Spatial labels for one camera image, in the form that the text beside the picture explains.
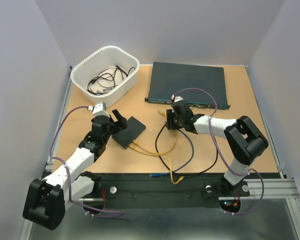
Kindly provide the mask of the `small black network switch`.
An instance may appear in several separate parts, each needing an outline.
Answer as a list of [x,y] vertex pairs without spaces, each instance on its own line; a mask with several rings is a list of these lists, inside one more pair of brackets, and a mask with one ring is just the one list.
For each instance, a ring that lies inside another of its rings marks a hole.
[[126,150],[145,129],[146,126],[143,123],[131,116],[127,120],[127,128],[114,134],[112,139]]

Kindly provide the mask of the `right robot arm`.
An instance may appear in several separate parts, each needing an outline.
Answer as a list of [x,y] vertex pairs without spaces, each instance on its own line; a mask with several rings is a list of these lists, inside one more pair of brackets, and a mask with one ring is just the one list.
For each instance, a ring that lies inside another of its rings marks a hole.
[[[175,101],[166,111],[168,130],[185,129],[197,135],[210,135],[218,155],[227,167],[220,180],[221,192],[232,195],[238,184],[249,174],[249,169],[269,146],[268,140],[248,116],[238,119],[221,119],[205,114],[194,114],[183,99]],[[233,154],[231,164],[227,164],[218,147],[216,137],[226,139]]]

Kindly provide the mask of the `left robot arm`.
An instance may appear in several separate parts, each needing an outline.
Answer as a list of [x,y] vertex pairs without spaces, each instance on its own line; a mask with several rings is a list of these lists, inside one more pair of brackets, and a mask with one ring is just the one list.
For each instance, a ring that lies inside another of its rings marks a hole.
[[88,109],[94,116],[91,130],[72,156],[67,161],[61,160],[55,172],[30,183],[22,212],[24,219],[54,230],[71,204],[79,204],[85,195],[96,197],[101,193],[100,177],[85,169],[103,154],[112,135],[127,128],[127,120],[116,109],[112,111],[116,121],[103,108]]

